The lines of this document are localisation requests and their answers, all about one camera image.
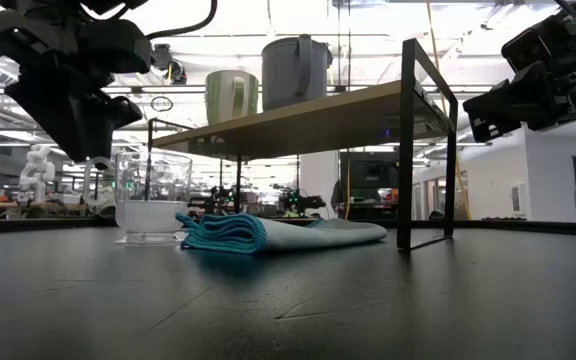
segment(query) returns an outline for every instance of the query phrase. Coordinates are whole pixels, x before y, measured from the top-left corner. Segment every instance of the black table surface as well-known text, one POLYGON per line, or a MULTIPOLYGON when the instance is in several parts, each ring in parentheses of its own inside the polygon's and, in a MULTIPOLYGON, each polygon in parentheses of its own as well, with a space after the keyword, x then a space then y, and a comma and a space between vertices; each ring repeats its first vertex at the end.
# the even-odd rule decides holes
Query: black table surface
POLYGON ((0 234, 0 359, 576 359, 576 236, 252 257, 121 234, 0 234))

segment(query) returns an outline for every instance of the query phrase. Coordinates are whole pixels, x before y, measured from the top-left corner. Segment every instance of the desk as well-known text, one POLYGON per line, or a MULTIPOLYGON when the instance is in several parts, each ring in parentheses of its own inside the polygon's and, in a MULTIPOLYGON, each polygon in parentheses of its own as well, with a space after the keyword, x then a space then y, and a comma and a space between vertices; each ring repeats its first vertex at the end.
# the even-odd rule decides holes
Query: desk
POLYGON ((401 80, 286 106, 199 129, 149 138, 148 147, 237 161, 235 209, 239 211, 242 161, 399 142, 399 232, 411 247, 413 139, 447 136, 444 239, 452 236, 458 102, 416 39, 402 46, 401 80), (419 63, 450 104, 446 116, 415 77, 419 63))
POLYGON ((0 359, 576 359, 576 236, 252 257, 122 235, 0 234, 0 359))

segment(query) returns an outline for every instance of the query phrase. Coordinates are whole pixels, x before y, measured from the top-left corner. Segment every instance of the green mug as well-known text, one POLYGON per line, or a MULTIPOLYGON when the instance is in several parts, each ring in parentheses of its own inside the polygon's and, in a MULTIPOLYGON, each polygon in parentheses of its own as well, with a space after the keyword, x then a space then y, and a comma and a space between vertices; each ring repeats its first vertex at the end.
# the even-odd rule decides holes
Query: green mug
POLYGON ((222 70, 206 77, 208 124, 257 113, 259 81, 244 71, 222 70))

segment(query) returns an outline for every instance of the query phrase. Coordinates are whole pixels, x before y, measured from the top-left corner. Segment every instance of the ceiling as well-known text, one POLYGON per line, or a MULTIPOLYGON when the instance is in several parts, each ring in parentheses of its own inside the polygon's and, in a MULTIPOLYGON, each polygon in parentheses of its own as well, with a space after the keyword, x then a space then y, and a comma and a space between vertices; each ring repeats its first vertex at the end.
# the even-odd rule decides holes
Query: ceiling
MULTIPOLYGON (((345 4, 349 2, 350 8, 340 9, 335 6, 337 0, 220 0, 215 19, 205 28, 183 36, 157 39, 155 43, 170 44, 175 58, 186 69, 188 84, 199 86, 204 84, 206 75, 224 69, 247 71, 261 79, 260 54, 263 47, 276 39, 302 33, 309 33, 313 39, 329 44, 334 56, 329 84, 350 82, 355 86, 351 89, 400 79, 401 44, 405 39, 417 38, 432 54, 424 2, 344 1, 345 4)), ((208 14, 209 3, 208 0, 151 0, 135 11, 129 11, 124 18, 134 21, 144 33, 150 33, 201 21, 208 14)), ((432 3, 442 74, 451 86, 465 85, 463 89, 466 90, 475 89, 473 85, 491 86, 512 77, 512 70, 499 55, 501 46, 558 9, 550 1, 528 2, 528 5, 495 5, 495 2, 465 0, 460 3, 432 3)), ((17 75, 18 67, 14 62, 0 59, 0 88, 15 81, 17 75)), ((432 85, 423 74, 419 80, 432 85)), ((165 81, 150 73, 119 75, 113 84, 119 87, 153 85, 165 85, 165 81)), ((130 97, 140 105, 146 118, 157 116, 186 126, 204 126, 207 121, 203 88, 188 87, 188 90, 190 93, 166 94, 174 106, 164 113, 155 112, 150 106, 152 98, 159 94, 130 97)), ((25 114, 23 109, 2 95, 0 108, 22 116, 25 114)), ((465 116, 462 114, 460 118, 462 127, 467 126, 465 116)), ((142 120, 131 126, 143 125, 145 121, 142 120)), ((117 141, 145 142, 146 138, 145 132, 115 134, 117 141)), ((218 167, 217 174, 214 173, 216 161, 196 159, 196 169, 205 167, 201 170, 201 177, 206 181, 212 181, 215 175, 218 179, 218 167)), ((288 181, 296 175, 295 161, 294 158, 283 159, 270 168, 263 165, 245 172, 250 171, 248 177, 256 177, 258 182, 288 181)))

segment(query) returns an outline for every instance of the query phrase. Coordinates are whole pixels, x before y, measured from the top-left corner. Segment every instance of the person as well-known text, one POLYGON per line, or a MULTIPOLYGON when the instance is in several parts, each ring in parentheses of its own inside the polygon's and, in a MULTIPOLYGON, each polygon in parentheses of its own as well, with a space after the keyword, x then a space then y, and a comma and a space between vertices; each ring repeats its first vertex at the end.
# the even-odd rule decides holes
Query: person
MULTIPOLYGON (((339 204, 346 202, 346 192, 341 189, 341 183, 339 180, 334 185, 332 189, 332 197, 330 198, 330 206, 335 211, 340 211, 339 204)), ((381 201, 381 196, 379 195, 378 189, 350 189, 350 197, 362 198, 364 200, 374 200, 381 201)))

